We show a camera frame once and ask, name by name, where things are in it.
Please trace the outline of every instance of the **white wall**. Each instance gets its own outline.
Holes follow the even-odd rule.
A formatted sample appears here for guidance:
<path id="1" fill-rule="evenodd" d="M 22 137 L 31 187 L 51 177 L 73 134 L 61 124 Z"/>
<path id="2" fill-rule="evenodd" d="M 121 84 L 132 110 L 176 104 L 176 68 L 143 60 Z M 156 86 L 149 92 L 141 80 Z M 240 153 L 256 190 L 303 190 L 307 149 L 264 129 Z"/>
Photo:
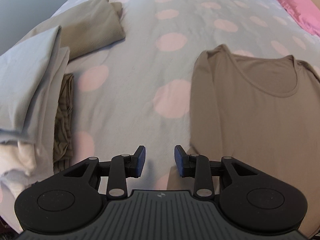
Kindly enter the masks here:
<path id="1" fill-rule="evenodd" d="M 0 0 L 0 55 L 67 0 Z"/>

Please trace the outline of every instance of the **beige shirt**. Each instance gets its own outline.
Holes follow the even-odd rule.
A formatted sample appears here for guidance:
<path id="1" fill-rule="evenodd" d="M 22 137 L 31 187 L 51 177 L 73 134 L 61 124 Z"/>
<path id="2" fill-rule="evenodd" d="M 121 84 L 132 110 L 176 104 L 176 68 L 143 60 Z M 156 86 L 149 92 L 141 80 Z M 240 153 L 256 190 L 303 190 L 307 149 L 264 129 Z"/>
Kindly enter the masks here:
<path id="1" fill-rule="evenodd" d="M 319 80 L 292 55 L 251 58 L 220 45 L 201 53 L 191 85 L 192 150 L 232 156 L 302 191 L 306 236 L 320 226 Z"/>

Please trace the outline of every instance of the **polka dot bedsheet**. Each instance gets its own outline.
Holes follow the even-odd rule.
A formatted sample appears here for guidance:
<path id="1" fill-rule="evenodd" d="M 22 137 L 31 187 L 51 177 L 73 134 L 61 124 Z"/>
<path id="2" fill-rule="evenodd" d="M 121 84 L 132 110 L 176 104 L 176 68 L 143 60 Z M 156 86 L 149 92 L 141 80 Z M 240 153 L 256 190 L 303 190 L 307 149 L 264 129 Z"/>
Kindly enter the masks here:
<path id="1" fill-rule="evenodd" d="M 68 0 L 55 14 L 86 0 Z M 320 71 L 320 39 L 302 30 L 276 0 L 110 0 L 123 3 L 126 38 L 71 61 L 75 75 L 73 144 L 76 163 L 89 156 L 147 148 L 131 189 L 166 189 L 176 144 L 188 149 L 194 62 L 225 43 L 236 54 L 293 54 Z M 106 189 L 102 180 L 99 191 Z M 18 232 L 14 199 L 0 190 L 0 215 Z"/>

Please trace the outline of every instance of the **gray ribbed plate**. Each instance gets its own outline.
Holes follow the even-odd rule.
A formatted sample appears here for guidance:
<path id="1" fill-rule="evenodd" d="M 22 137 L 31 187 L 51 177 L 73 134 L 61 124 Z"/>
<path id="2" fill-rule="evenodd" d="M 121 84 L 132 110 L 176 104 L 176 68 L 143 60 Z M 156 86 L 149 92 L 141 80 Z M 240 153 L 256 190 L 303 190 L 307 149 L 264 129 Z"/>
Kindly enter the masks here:
<path id="1" fill-rule="evenodd" d="M 18 240 L 302 240 L 297 231 L 257 236 L 228 224 L 216 206 L 194 199 L 188 191 L 135 190 L 131 197 L 110 202 L 90 225 L 64 235 L 25 231 Z"/>

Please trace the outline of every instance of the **logo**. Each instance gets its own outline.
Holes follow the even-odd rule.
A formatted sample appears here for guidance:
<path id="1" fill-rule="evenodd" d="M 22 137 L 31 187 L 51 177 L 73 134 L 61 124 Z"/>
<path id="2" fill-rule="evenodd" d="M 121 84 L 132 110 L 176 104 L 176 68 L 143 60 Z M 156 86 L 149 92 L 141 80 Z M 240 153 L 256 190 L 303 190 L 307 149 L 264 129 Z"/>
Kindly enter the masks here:
<path id="1" fill-rule="evenodd" d="M 157 194 L 157 196 L 161 198 L 161 197 L 165 197 L 166 194 L 164 194 L 164 193 L 161 192 L 161 193 Z"/>

